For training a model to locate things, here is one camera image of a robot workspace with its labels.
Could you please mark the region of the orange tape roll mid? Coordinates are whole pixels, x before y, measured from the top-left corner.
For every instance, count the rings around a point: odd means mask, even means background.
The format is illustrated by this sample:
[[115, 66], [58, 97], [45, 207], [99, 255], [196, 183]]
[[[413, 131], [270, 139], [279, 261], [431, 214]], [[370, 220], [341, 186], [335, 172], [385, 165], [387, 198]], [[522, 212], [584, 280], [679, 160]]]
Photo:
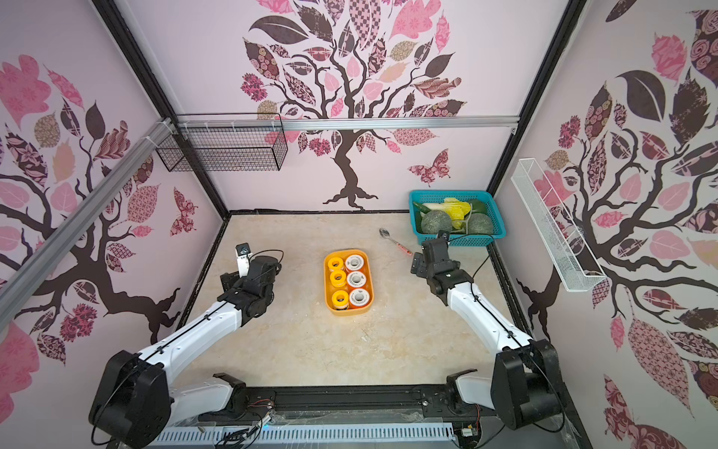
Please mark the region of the orange tape roll mid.
[[368, 282], [368, 277], [362, 271], [351, 271], [346, 276], [347, 286], [351, 289], [364, 288]]

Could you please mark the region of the orange tape roll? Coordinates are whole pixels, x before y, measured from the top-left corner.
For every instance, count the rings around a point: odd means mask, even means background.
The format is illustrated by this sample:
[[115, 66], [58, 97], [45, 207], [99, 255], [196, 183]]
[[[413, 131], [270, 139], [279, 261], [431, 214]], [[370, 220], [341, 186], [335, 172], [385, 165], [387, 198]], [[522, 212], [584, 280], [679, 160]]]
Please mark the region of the orange tape roll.
[[360, 254], [350, 254], [344, 260], [344, 266], [347, 271], [360, 271], [365, 265], [365, 258]]
[[361, 309], [370, 305], [372, 295], [365, 288], [355, 288], [350, 292], [350, 306], [352, 309]]

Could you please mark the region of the yellow plastic storage box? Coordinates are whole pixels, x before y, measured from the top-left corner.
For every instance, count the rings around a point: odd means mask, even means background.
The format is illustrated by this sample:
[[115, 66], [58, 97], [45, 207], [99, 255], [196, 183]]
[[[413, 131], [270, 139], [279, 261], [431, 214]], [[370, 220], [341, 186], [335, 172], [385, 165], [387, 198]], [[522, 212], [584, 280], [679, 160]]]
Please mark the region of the yellow plastic storage box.
[[[346, 290], [348, 293], [350, 293], [352, 291], [352, 289], [349, 288], [349, 286], [347, 286], [347, 285], [344, 288], [338, 289], [338, 288], [334, 288], [330, 284], [330, 282], [329, 282], [330, 271], [326, 265], [326, 262], [327, 262], [327, 259], [331, 256], [340, 256], [345, 260], [350, 254], [360, 254], [361, 256], [363, 256], [363, 258], [365, 258], [365, 265], [361, 269], [361, 271], [366, 274], [366, 277], [368, 277], [368, 282], [366, 283], [366, 286], [364, 288], [366, 290], [370, 291], [370, 294], [372, 295], [372, 301], [371, 301], [370, 305], [368, 305], [364, 308], [361, 308], [361, 309], [352, 309], [351, 306], [349, 306], [349, 308], [346, 310], [338, 311], [338, 310], [335, 310], [331, 304], [331, 297], [332, 297], [333, 293], [340, 289]], [[325, 290], [325, 305], [327, 306], [327, 308], [329, 308], [329, 311], [332, 312], [332, 314], [334, 314], [336, 316], [341, 316], [341, 317], [354, 316], [354, 315], [364, 314], [365, 312], [368, 312], [375, 300], [374, 286], [373, 286], [373, 282], [372, 282], [372, 276], [371, 276], [371, 271], [370, 271], [370, 263], [369, 263], [368, 255], [359, 249], [341, 250], [341, 251], [336, 251], [336, 252], [332, 252], [331, 254], [329, 254], [325, 258], [325, 261], [323, 262], [323, 290]]]

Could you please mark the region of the yellow tape roll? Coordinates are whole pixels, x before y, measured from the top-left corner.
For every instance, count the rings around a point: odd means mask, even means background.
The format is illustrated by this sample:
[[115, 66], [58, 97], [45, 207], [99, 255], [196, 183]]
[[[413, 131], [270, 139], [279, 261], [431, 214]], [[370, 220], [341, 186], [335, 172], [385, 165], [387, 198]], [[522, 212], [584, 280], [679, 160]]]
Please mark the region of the yellow tape roll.
[[345, 271], [331, 271], [329, 282], [334, 288], [344, 288], [347, 285], [347, 273]]
[[345, 271], [344, 259], [340, 256], [331, 256], [327, 259], [326, 265], [330, 272]]
[[337, 290], [331, 297], [331, 304], [338, 311], [348, 309], [351, 304], [350, 294], [346, 290]]

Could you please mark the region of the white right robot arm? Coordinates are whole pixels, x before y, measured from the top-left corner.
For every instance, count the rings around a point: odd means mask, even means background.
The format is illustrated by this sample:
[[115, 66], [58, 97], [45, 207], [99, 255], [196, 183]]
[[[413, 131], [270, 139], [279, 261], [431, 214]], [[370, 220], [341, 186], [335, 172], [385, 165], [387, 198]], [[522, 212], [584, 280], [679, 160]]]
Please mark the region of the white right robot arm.
[[460, 400], [495, 411], [511, 430], [560, 416], [568, 421], [557, 351], [516, 327], [485, 297], [474, 278], [450, 258], [450, 239], [440, 233], [422, 243], [411, 273], [426, 280], [432, 295], [459, 315], [495, 356], [492, 375], [464, 372], [452, 383]]

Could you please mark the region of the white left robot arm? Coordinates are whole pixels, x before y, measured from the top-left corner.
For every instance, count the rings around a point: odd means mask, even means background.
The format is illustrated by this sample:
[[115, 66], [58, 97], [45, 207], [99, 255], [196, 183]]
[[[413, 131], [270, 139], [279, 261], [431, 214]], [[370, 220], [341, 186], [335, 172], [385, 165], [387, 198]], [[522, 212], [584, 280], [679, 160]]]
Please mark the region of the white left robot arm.
[[237, 267], [222, 275], [224, 292], [198, 318], [138, 353], [119, 351], [108, 361], [89, 411], [93, 431], [108, 434], [112, 443], [144, 448], [165, 428], [190, 418], [232, 421], [245, 415], [246, 385], [231, 375], [174, 385], [200, 355], [262, 316], [273, 302], [280, 259], [247, 254]]

